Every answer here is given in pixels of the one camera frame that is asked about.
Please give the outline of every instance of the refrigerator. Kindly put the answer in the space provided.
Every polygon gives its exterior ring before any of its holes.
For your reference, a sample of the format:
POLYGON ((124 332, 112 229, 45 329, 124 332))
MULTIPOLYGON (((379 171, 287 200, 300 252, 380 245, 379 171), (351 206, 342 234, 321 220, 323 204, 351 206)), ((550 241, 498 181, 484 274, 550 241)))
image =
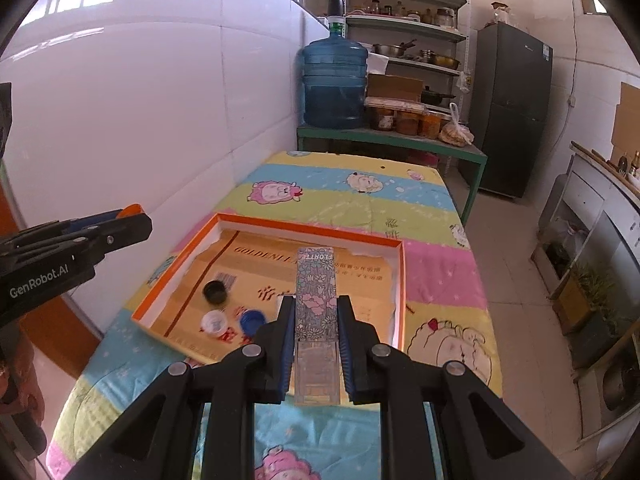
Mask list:
MULTIPOLYGON (((487 156, 480 189, 521 198, 536 160, 551 89, 553 49, 506 23, 478 31, 469 129, 487 156)), ((477 164, 460 160, 471 185, 477 164)))

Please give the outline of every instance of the floor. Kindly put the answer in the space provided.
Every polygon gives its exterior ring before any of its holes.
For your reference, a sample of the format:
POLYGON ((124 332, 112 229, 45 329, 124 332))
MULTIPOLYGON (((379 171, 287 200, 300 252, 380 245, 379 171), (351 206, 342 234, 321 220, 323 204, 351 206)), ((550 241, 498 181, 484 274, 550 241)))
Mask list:
MULTIPOLYGON (((446 177, 457 204, 468 187, 455 169, 446 177)), ((466 226, 484 283, 504 377, 504 400, 574 474, 593 463, 594 446, 577 449, 578 399, 569 351, 546 288, 529 256, 538 216, 532 208, 480 193, 466 226)), ((74 381, 36 352, 50 440, 74 381)), ((38 480, 47 477, 38 472, 38 480)))

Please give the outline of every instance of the silver bolt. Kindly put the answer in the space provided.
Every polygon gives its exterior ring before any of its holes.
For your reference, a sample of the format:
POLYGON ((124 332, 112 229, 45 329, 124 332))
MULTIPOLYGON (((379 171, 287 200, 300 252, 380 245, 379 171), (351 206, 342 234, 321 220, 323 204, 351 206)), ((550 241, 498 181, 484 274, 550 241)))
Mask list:
POLYGON ((378 343, 377 345, 373 345, 371 347, 371 352, 377 357, 389 357, 391 355, 391 348, 389 347, 389 345, 378 343))
POLYGON ((460 361, 449 361, 445 366, 448 373, 451 375, 464 375, 466 367, 460 361))
POLYGON ((247 357, 257 357, 262 352, 260 345, 247 345, 242 347, 242 353, 247 357))
POLYGON ((186 363, 178 361, 177 363, 171 363, 169 365, 169 375, 178 376, 183 375, 187 371, 186 363))

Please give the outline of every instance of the green table leg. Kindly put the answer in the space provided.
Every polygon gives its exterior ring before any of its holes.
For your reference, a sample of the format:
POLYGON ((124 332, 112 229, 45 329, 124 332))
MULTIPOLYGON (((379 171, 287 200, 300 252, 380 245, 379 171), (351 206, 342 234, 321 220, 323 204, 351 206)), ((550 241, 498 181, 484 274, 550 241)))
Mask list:
POLYGON ((485 163, 486 161, 484 160, 480 164, 478 164, 478 171, 476 171, 476 179, 474 180, 473 184, 469 188, 469 194, 466 197, 465 209, 462 212, 462 216, 460 217, 460 220, 463 226, 466 225, 466 221, 468 220, 469 215, 471 213, 471 208, 474 206, 474 200, 476 199, 476 195, 478 194, 478 188, 480 187, 480 181, 482 180, 482 174, 484 173, 485 163))

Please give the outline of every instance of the green table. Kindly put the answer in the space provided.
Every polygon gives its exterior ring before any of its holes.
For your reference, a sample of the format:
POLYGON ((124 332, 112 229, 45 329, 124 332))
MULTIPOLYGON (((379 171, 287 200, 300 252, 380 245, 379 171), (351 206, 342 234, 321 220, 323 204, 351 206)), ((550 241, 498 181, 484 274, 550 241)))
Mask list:
POLYGON ((469 194, 466 197, 465 208, 460 215, 462 225, 466 225, 469 218, 471 208, 473 207, 478 187, 484 172, 486 164, 486 155, 478 150, 475 146, 465 146, 459 148, 440 142, 439 140, 431 140, 425 137, 412 137, 397 134, 395 132, 379 132, 366 128, 358 128, 356 130, 329 130, 326 128, 315 128, 313 126, 298 127, 298 149, 305 151, 305 139, 331 139, 331 140, 354 140, 356 142, 371 142, 373 144, 384 144, 387 146, 399 146, 400 148, 411 148, 421 152, 437 153, 439 155, 454 156, 462 160, 469 160, 478 165, 478 172, 473 184, 469 188, 469 194))

